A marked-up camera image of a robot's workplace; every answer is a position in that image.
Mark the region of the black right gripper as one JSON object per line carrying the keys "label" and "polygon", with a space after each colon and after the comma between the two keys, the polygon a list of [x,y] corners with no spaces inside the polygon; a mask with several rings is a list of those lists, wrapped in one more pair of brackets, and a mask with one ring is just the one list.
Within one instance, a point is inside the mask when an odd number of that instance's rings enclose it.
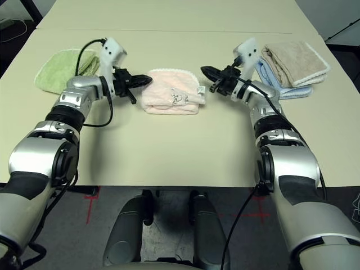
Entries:
{"label": "black right gripper", "polygon": [[237,84],[237,78],[241,75],[240,69],[229,65],[223,70],[212,66],[202,66],[200,69],[201,72],[213,82],[210,86],[210,92],[217,92],[223,96],[232,94]]}

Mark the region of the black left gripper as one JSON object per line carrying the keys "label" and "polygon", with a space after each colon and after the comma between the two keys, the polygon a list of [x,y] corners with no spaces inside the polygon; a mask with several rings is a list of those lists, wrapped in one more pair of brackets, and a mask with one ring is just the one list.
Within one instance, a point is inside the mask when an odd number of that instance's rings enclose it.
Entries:
{"label": "black left gripper", "polygon": [[131,89],[145,87],[152,82],[152,77],[148,75],[130,75],[127,69],[115,68],[113,72],[113,85],[115,95],[124,98],[129,98],[131,104],[135,105],[137,100]]}

